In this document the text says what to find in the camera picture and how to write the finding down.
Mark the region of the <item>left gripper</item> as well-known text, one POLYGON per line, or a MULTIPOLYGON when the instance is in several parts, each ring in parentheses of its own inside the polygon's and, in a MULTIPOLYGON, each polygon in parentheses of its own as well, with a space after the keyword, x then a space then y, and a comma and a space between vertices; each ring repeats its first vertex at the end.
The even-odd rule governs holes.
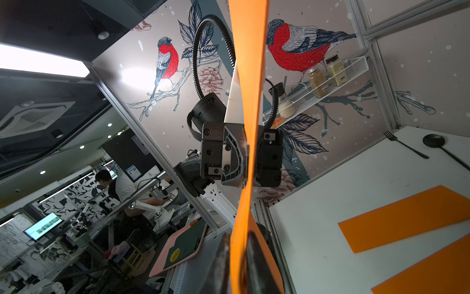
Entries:
MULTIPOLYGON (((249 144, 244 125, 206 122, 201 147, 201 177, 220 180, 224 186, 246 186, 249 144)), ((282 161, 282 131, 259 126, 253 186, 279 187, 282 161)))

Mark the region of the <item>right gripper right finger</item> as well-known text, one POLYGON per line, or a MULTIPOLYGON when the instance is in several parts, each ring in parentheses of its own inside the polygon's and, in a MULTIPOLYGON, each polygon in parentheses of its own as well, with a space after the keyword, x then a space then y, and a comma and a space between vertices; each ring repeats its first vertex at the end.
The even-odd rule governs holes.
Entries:
POLYGON ((248 294, 281 294, 265 259, 261 245, 253 231, 247 238, 247 293, 248 294))

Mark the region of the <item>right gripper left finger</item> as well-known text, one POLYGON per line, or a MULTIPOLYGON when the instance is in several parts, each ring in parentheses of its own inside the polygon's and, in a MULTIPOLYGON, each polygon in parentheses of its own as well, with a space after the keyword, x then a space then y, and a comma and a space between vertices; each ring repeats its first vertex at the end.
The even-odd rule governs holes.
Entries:
POLYGON ((225 233, 211 263, 200 294, 227 294, 230 278, 230 235, 225 233))

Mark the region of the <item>orange paper sheet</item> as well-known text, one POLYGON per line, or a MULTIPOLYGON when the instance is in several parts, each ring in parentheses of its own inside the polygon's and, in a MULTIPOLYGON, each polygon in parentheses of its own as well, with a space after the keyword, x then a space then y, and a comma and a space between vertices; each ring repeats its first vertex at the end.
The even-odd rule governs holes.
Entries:
POLYGON ((470 200, 442 185, 339 223, 354 253, 470 218, 470 200))
POLYGON ((465 235, 371 291, 374 294, 468 294, 470 236, 465 235))
POLYGON ((244 127, 250 147, 247 184, 241 191, 237 218, 230 240, 230 278, 234 294, 247 294, 246 249, 250 231, 256 234, 275 282, 282 288, 282 293, 284 292, 278 266, 250 211, 260 102, 264 84, 268 16, 269 1, 230 1, 231 27, 244 107, 244 127))

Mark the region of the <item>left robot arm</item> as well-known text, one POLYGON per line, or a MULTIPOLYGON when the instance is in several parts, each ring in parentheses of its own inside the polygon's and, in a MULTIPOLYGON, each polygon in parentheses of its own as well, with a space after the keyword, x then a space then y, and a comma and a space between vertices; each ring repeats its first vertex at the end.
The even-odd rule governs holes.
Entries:
MULTIPOLYGON (((206 95, 187 116, 200 150, 174 167, 191 196, 199 197, 216 181, 240 187, 248 175, 249 145, 243 124, 225 123, 226 106, 215 93, 206 95)), ((282 180, 283 134, 258 126, 254 187, 279 187, 282 180)))

